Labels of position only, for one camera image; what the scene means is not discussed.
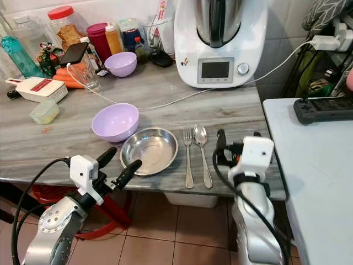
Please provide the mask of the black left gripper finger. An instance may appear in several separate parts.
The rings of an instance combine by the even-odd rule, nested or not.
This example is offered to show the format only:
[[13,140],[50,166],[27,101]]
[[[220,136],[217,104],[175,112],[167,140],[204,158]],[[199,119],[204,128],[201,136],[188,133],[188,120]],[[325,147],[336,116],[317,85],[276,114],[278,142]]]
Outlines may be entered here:
[[143,162],[141,160],[136,160],[131,162],[114,181],[115,189],[122,190],[130,182],[130,180],[136,174],[136,171],[142,166]]
[[109,164],[109,162],[113,159],[113,157],[116,155],[116,153],[117,153],[116,147],[111,147],[106,151],[104,151],[103,154],[98,156],[98,158],[96,159],[96,161],[98,162],[98,167],[99,168],[106,167]]

